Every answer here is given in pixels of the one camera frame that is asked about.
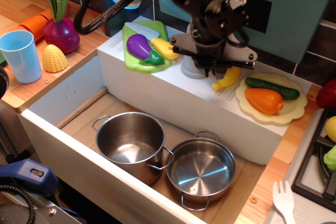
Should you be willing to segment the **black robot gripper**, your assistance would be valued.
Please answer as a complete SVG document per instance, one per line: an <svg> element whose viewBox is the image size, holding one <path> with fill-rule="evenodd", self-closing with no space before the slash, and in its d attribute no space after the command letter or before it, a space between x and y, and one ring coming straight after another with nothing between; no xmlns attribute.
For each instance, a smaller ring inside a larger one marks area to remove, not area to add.
<svg viewBox="0 0 336 224"><path fill-rule="evenodd" d="M249 21L247 0L172 1L191 16L189 32L170 38L173 50L192 57L205 77L214 73L223 79L231 65L254 67L257 55L247 52L243 30Z"/></svg>

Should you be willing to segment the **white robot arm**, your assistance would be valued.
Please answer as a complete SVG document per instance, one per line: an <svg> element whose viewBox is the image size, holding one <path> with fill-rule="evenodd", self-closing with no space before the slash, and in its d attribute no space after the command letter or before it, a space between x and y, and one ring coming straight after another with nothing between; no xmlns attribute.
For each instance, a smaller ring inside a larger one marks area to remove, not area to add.
<svg viewBox="0 0 336 224"><path fill-rule="evenodd" d="M119 4L122 0L113 0ZM201 75L211 71L221 79L229 67L252 69L257 54L248 48L249 38L243 27L249 16L247 0L170 0L191 16L189 31L172 36L173 51L189 56ZM137 7L141 0L127 0Z"/></svg>

